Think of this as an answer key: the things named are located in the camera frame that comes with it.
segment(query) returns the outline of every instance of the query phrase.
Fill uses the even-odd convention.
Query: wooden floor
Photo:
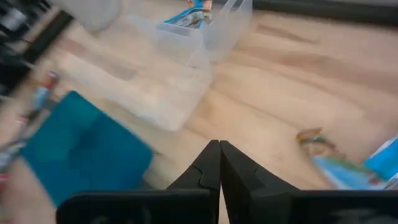
[[[70,39],[65,33],[49,55],[65,49],[73,54],[65,48]],[[48,69],[50,57],[36,76]],[[154,148],[146,179],[158,188],[175,180],[210,139],[226,139],[300,189],[330,189],[300,153],[295,135],[323,127],[350,159],[367,158],[398,133],[397,58],[393,28],[254,12],[250,28],[215,66],[214,82],[180,131],[162,131],[114,103],[87,97]],[[64,84],[57,94],[66,88],[73,85]],[[1,113],[2,133],[12,126],[18,104],[10,102]],[[53,223],[54,208],[22,160],[14,164],[6,203],[15,224]],[[223,202],[220,207],[220,223],[227,223]]]

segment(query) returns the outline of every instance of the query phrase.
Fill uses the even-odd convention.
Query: clear plastic storage bin
[[[72,27],[59,67],[84,89],[176,131],[213,81],[210,61],[226,55],[249,22],[252,1],[237,2],[220,7],[210,25],[188,29],[162,22],[186,9],[186,1],[132,0],[99,34]]]

